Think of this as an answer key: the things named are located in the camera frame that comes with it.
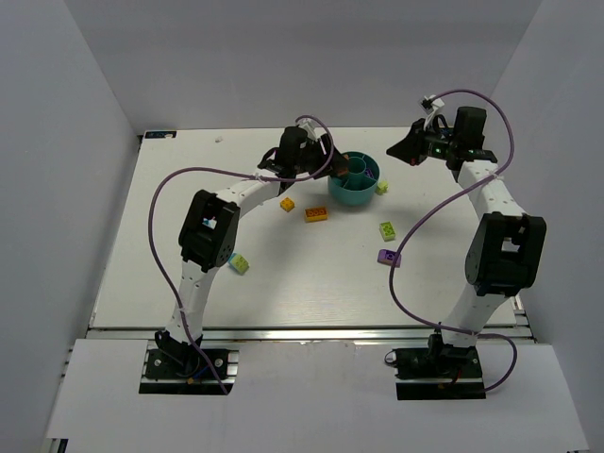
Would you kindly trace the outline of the purple sloped lego brick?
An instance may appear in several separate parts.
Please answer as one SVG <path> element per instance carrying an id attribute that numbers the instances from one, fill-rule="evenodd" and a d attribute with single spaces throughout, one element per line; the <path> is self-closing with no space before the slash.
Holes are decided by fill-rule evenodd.
<path id="1" fill-rule="evenodd" d="M 399 268 L 401 265 L 401 256 L 397 254 L 394 250 L 382 248 L 378 251 L 377 262 L 380 264 Z"/>

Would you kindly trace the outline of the lime green lego brick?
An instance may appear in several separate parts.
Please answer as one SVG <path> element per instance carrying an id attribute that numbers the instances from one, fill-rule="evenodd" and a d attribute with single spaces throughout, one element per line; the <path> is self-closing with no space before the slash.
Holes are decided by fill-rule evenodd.
<path id="1" fill-rule="evenodd" d="M 249 269 L 249 262 L 239 253 L 233 253 L 228 260 L 228 264 L 239 275 L 244 275 Z"/>

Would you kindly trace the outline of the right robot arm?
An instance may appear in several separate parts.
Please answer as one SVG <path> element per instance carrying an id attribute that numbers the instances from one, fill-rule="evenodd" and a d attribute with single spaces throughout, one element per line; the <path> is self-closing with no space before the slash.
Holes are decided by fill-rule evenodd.
<path id="1" fill-rule="evenodd" d="M 546 223 L 513 199 L 495 154 L 484 148 L 485 109 L 461 107 L 452 127 L 438 115 L 416 120 L 407 136 L 387 149 L 390 157 L 417 166 L 445 162 L 478 217 L 464 262 L 466 285 L 455 307 L 431 336 L 437 357 L 466 357 L 493 313 L 533 285 L 545 242 Z"/>

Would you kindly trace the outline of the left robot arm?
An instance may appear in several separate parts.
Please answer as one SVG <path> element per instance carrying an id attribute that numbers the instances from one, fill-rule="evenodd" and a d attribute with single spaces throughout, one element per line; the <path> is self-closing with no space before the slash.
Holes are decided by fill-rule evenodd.
<path id="1" fill-rule="evenodd" d="M 266 201 L 285 193 L 296 182 L 326 176 L 341 176 L 348 170 L 347 158 L 335 147 L 331 133 L 318 137 L 313 120 L 300 118 L 284 129 L 277 147 L 261 158 L 252 175 L 236 174 L 239 182 L 216 193 L 198 191 L 178 234 L 181 278 L 176 285 L 160 263 L 153 241 L 153 219 L 160 190 L 170 179 L 210 168 L 185 168 L 167 176 L 152 197 L 147 232 L 152 256 L 176 297 L 168 325 L 155 334 L 158 350 L 177 372 L 189 377 L 204 361 L 213 361 L 200 348 L 203 314 L 218 270 L 234 252 L 240 220 Z"/>

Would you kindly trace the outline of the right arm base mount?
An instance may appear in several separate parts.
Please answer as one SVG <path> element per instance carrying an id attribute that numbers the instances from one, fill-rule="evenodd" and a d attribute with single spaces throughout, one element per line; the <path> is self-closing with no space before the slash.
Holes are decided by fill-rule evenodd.
<path id="1" fill-rule="evenodd" d="M 384 356 L 384 363 L 395 369 L 399 401 L 486 398 L 477 349 L 445 344 L 440 332 L 428 337 L 426 347 L 391 350 Z"/>

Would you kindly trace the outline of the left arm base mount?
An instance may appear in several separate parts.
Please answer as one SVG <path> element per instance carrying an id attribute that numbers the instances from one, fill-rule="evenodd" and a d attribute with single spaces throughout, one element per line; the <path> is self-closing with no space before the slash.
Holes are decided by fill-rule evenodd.
<path id="1" fill-rule="evenodd" d="M 226 396 L 238 374 L 239 350 L 205 348 L 204 351 L 221 383 L 196 352 L 193 363 L 183 368 L 155 347 L 148 348 L 145 354 L 139 394 Z"/>

